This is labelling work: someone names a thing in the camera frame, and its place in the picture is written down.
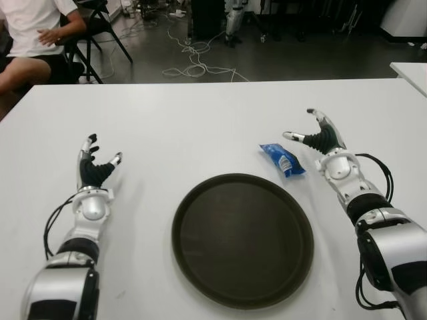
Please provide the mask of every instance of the black cable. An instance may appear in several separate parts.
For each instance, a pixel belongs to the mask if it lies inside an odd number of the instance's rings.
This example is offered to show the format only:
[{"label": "black cable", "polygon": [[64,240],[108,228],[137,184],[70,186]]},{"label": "black cable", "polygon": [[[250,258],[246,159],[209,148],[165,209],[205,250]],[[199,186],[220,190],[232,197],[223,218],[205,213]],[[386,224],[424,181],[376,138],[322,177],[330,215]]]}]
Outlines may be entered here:
[{"label": "black cable", "polygon": [[359,264],[359,278],[360,278],[360,285],[359,285],[359,292],[360,292],[360,296],[362,297],[362,299],[364,300],[365,303],[369,304],[370,306],[374,306],[374,304],[372,302],[370,302],[369,300],[367,300],[367,298],[365,297],[365,294],[363,292],[363,276],[365,274],[365,270],[363,268],[363,262],[362,259],[360,259],[360,264]]},{"label": "black cable", "polygon": [[[357,283],[356,283],[356,300],[357,300],[359,306],[361,306],[365,310],[381,310],[381,309],[394,309],[394,308],[400,309],[400,304],[397,301],[385,301],[385,302],[379,303],[377,305],[369,302],[369,300],[367,300],[367,298],[365,297],[365,295],[363,293],[363,276],[364,275],[365,275],[365,270],[362,268],[360,270],[359,278],[358,278]],[[360,300],[361,296],[362,296],[364,302],[367,303],[368,305],[364,305],[361,302],[361,300]]]},{"label": "black cable", "polygon": [[60,205],[58,208],[56,208],[54,210],[54,212],[52,212],[52,214],[50,215],[50,217],[48,218],[47,222],[46,222],[46,226],[45,226],[45,232],[43,234],[43,245],[45,248],[45,256],[46,256],[46,260],[49,260],[49,257],[53,256],[52,251],[49,248],[49,244],[48,244],[48,238],[49,238],[49,232],[53,226],[53,224],[56,222],[56,219],[58,219],[58,216],[61,214],[62,209],[66,206],[69,205],[70,203],[72,203],[72,199],[75,197],[75,194],[70,196],[70,198],[68,198],[62,205]]},{"label": "black cable", "polygon": [[356,154],[356,156],[371,159],[377,165],[380,166],[382,172],[384,173],[384,176],[386,177],[386,181],[387,181],[386,199],[388,202],[392,202],[393,192],[394,192],[394,181],[393,181],[392,172],[389,170],[389,168],[381,160],[379,160],[378,158],[375,158],[373,155],[370,155],[368,153],[358,153],[358,154]]}]

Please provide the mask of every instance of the person's leg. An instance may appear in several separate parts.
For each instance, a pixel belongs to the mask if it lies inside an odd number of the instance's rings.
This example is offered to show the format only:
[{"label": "person's leg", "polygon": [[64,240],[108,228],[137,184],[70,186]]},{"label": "person's leg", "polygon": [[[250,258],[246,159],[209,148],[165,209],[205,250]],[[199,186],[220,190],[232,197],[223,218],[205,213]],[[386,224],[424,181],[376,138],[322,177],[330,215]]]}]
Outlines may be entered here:
[{"label": "person's leg", "polygon": [[12,91],[0,96],[0,121],[18,103],[20,97]]},{"label": "person's leg", "polygon": [[0,73],[0,95],[20,88],[29,83],[31,85],[48,82],[51,76],[50,66],[43,60],[34,58],[16,57]]}]

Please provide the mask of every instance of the person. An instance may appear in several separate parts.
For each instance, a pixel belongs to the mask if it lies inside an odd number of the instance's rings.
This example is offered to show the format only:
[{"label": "person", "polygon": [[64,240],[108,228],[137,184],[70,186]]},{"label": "person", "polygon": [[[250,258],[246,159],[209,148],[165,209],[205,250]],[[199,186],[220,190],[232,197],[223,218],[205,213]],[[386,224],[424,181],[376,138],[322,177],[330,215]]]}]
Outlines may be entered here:
[{"label": "person", "polygon": [[[63,48],[55,43],[86,30],[73,0],[0,0],[0,14],[13,39],[9,54],[0,58],[0,97],[27,83],[57,83],[62,79],[68,66]],[[63,27],[61,14],[69,21]]]}]

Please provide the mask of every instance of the plastic wrapper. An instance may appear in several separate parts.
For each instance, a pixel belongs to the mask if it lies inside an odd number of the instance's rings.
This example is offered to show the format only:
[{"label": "plastic wrapper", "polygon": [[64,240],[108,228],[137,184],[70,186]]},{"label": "plastic wrapper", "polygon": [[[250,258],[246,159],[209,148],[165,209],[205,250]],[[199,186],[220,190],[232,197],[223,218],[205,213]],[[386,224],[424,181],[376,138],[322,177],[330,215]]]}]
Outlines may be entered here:
[{"label": "plastic wrapper", "polygon": [[285,177],[288,178],[291,175],[301,175],[306,172],[306,170],[301,167],[297,157],[278,143],[260,145],[260,147],[270,156],[274,165],[284,173]]}]

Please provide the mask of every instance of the robotic hand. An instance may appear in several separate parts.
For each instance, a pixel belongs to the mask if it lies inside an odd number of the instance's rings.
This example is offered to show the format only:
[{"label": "robotic hand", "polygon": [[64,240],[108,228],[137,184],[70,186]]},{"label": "robotic hand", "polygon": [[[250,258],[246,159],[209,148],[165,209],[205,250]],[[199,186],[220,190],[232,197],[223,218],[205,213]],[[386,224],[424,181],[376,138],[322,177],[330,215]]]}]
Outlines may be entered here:
[{"label": "robotic hand", "polygon": [[99,238],[109,216],[110,190],[103,182],[121,163],[118,153],[104,165],[94,165],[91,147],[96,135],[89,136],[77,160],[77,194],[73,198],[74,228],[65,236],[46,266],[32,280],[23,300],[25,320],[94,320],[99,296]]},{"label": "robotic hand", "polygon": [[307,112],[316,116],[320,133],[285,132],[283,136],[324,154],[316,167],[338,194],[338,201],[356,228],[370,283],[378,290],[391,292],[407,320],[427,319],[427,232],[393,208],[364,178],[356,156],[347,151],[329,118],[314,109]]}]

